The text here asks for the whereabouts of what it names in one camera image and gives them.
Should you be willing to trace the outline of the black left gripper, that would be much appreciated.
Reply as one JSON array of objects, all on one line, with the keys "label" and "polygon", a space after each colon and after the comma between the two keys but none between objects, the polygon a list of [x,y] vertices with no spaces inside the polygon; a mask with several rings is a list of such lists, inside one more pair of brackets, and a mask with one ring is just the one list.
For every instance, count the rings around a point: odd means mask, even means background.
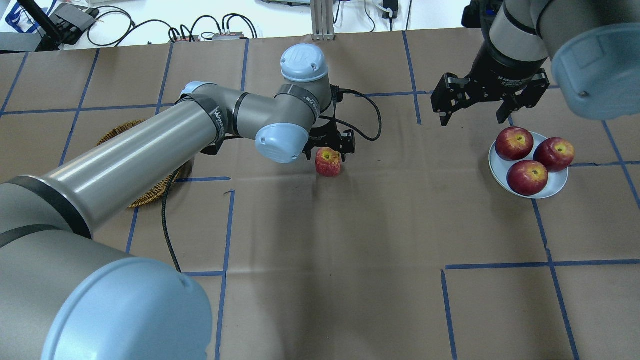
[{"label": "black left gripper", "polygon": [[309,139],[302,150],[308,161],[311,161],[318,151],[318,148],[328,147],[340,153],[342,162],[346,161],[348,154],[355,153],[355,132],[354,130],[338,130],[338,121],[336,120],[336,112],[338,104],[343,101],[343,95],[339,93],[338,85],[330,85],[331,102],[328,110],[333,110],[332,116],[320,116],[321,120],[327,120],[327,123],[312,127]]}]

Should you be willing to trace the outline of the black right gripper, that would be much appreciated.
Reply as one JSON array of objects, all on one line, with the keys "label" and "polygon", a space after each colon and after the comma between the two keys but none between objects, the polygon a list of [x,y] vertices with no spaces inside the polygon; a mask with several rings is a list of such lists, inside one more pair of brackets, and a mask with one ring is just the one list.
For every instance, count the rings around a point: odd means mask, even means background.
[{"label": "black right gripper", "polygon": [[532,109],[550,87],[543,63],[546,59],[522,61],[500,52],[491,42],[482,44],[467,77],[444,73],[430,96],[432,110],[441,126],[450,123],[453,114],[475,105],[474,101],[499,101],[499,124],[513,112]]}]

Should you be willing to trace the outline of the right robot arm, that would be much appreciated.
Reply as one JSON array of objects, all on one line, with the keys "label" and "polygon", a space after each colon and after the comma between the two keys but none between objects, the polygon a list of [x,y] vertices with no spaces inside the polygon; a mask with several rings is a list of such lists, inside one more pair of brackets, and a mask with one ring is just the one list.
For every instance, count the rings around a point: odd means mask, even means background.
[{"label": "right robot arm", "polygon": [[502,101],[501,124],[535,107],[550,87],[546,61],[576,116],[639,113],[637,0],[471,0],[461,23],[481,29],[483,43],[470,73],[445,73],[430,96],[442,126],[478,103]]}]

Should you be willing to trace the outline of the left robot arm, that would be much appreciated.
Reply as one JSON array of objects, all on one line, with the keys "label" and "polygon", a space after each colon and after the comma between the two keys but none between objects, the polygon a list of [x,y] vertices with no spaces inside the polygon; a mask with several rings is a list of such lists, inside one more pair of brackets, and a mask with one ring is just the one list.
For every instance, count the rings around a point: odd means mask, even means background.
[{"label": "left robot arm", "polygon": [[194,81],[175,105],[40,177],[1,185],[3,360],[205,360],[211,302],[189,275],[94,241],[96,230],[227,135],[289,164],[335,100],[320,47],[279,60],[272,97]]}]

